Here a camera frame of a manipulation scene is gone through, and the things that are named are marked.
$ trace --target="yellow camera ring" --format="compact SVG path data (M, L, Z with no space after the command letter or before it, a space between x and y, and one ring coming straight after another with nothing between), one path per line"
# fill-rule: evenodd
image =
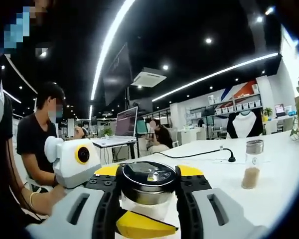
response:
M84 153L84 152L87 152L87 157L86 157L86 159L81 160L81 159L80 159L80 158L81 158L80 154L81 154L81 153ZM74 157L75 157L75 160L76 160L79 164L84 165L84 164L86 164L86 163L89 161L89 158L90 158L90 152L89 152L89 150L87 149L87 147L85 147L84 145L79 145L79 146L76 147L76 150L75 150L75 152L74 152Z

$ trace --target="black ceiling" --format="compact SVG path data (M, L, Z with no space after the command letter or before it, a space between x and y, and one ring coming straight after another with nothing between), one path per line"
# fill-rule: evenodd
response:
M102 73L127 42L133 77L143 67L169 66L167 79L154 88L130 87L131 100L155 98L237 63L279 52L280 24L274 14L264 15L269 1L251 0L250 5L241 4L242 1L136 0L116 34ZM100 100L104 94L98 90L100 87L95 101L91 102L90 96L103 40L123 1L64 2L56 7L56 18L31 28L30 37L20 44L11 60L34 88L41 82L54 81L64 89L68 105L73 106L64 110L64 118L73 117L73 113L87 118L89 105L94 105L93 116L112 109L116 114L123 110L124 93L108 107ZM260 15L264 21L257 23ZM212 44L205 43L206 37L213 40ZM48 48L47 56L38 57L36 48ZM156 101L153 107L166 108L170 101L187 100L187 95L193 98L206 94L211 92L210 86L217 91L252 80L263 70L267 75L275 74L279 62L277 57L218 75ZM5 65L4 88L22 101L13 102L15 114L30 114L35 93L4 57L0 63Z

